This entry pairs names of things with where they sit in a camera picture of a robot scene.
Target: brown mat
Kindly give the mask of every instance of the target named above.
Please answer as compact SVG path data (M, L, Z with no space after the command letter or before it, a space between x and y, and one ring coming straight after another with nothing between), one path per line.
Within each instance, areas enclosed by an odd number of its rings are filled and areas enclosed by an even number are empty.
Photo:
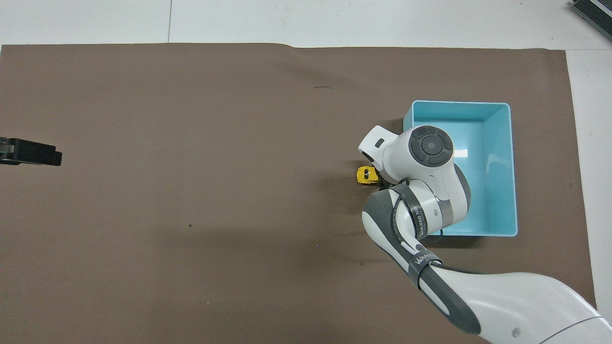
M519 234L452 266L594 293L563 51L4 46L3 343L481 343L365 234L357 151L416 99L512 108Z

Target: light blue container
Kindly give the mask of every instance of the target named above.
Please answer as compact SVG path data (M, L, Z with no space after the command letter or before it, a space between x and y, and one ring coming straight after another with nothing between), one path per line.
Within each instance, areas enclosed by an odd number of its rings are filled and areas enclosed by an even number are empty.
M468 216L445 228L444 235L517 235L510 106L416 100L404 118L404 131L424 124L449 134L455 146L455 163L472 192Z

